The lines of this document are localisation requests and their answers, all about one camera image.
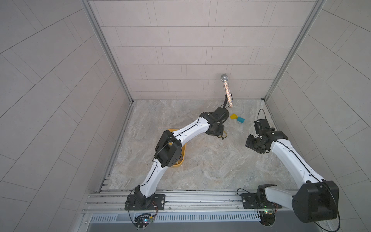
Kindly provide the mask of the yellow plastic storage box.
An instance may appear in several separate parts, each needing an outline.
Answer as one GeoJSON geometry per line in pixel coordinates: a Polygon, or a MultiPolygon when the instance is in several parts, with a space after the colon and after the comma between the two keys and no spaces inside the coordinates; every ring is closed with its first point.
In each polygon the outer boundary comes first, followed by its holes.
{"type": "Polygon", "coordinates": [[[177,161],[177,163],[175,163],[175,164],[173,165],[173,167],[180,167],[180,166],[182,165],[182,163],[184,162],[185,152],[186,152],[186,144],[184,144],[184,145],[182,146],[181,157],[180,157],[180,159],[177,161]]]}

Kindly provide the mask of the yellow handled black scissors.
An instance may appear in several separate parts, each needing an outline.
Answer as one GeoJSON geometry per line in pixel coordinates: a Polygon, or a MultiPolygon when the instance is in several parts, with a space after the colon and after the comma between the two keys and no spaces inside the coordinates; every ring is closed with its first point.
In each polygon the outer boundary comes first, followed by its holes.
{"type": "Polygon", "coordinates": [[[217,137],[224,140],[224,139],[227,138],[227,136],[228,136],[228,134],[225,131],[223,131],[223,133],[221,135],[217,136],[217,137]]]}

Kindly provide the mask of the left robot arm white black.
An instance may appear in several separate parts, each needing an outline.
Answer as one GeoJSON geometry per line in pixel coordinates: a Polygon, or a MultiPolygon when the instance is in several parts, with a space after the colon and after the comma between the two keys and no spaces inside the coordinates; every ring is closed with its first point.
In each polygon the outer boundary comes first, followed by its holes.
{"type": "Polygon", "coordinates": [[[219,107],[213,112],[201,113],[194,122],[179,130],[166,130],[155,148],[153,165],[147,177],[134,189],[135,199],[142,205],[150,201],[166,170],[183,158],[182,148],[185,144],[202,133],[221,137],[224,133],[223,124],[229,115],[228,109],[219,107]]]}

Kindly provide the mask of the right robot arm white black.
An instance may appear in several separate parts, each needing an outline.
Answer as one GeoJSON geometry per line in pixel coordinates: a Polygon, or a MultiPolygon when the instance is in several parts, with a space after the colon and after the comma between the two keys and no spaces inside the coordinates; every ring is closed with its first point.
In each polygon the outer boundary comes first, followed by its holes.
{"type": "Polygon", "coordinates": [[[260,185],[257,189],[259,205],[275,203],[292,210],[303,223],[336,219],[339,216],[339,187],[326,181],[297,153],[288,137],[281,131],[265,131],[248,136],[246,147],[264,154],[272,152],[287,168],[298,191],[290,192],[276,185],[260,185]]]}

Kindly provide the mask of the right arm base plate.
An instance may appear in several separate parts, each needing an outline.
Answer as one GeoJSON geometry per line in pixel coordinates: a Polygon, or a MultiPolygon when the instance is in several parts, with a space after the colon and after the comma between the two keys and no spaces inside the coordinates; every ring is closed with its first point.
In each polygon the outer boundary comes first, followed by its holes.
{"type": "Polygon", "coordinates": [[[244,209],[281,209],[281,205],[261,199],[256,193],[241,193],[240,194],[244,209]]]}

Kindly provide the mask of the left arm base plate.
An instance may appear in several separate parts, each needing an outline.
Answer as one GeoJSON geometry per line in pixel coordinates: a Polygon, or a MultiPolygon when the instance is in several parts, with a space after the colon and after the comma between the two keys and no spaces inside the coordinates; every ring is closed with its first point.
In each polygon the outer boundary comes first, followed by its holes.
{"type": "Polygon", "coordinates": [[[165,194],[154,194],[151,197],[145,198],[131,194],[127,197],[125,210],[141,211],[141,210],[163,210],[165,204],[165,194]]]}

